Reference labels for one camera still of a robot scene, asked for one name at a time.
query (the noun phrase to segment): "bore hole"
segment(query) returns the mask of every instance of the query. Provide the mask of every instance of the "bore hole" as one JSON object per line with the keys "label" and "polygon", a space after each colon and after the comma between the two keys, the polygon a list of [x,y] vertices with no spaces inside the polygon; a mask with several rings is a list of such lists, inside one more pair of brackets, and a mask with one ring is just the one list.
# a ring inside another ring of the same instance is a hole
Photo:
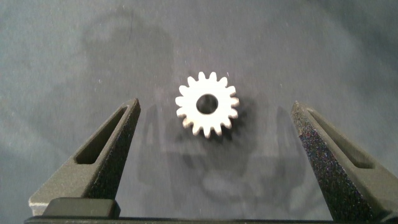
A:
{"label": "bore hole", "polygon": [[205,94],[197,101],[197,109],[203,114],[211,114],[216,111],[218,107],[218,100],[211,94]]}

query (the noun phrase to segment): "gear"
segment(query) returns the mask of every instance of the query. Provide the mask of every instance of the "gear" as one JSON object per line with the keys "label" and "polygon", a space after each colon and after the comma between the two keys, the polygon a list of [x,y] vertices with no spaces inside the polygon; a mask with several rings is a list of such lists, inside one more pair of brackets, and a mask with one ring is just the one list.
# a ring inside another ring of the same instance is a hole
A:
{"label": "gear", "polygon": [[[188,77],[188,85],[180,86],[179,96],[175,99],[175,103],[180,106],[177,110],[179,118],[185,117],[182,125],[188,128],[193,125],[192,133],[197,135],[201,129],[206,138],[210,137],[210,131],[214,129],[217,135],[222,135],[221,125],[226,128],[232,128],[230,118],[237,118],[238,112],[233,106],[239,105],[239,99],[231,97],[236,93],[234,86],[226,87],[228,84],[227,78],[223,77],[217,81],[215,72],[210,74],[209,79],[206,79],[203,72],[199,73],[199,80],[196,81],[192,77]],[[202,113],[197,108],[197,101],[206,95],[214,96],[217,99],[217,108],[212,113]]]}

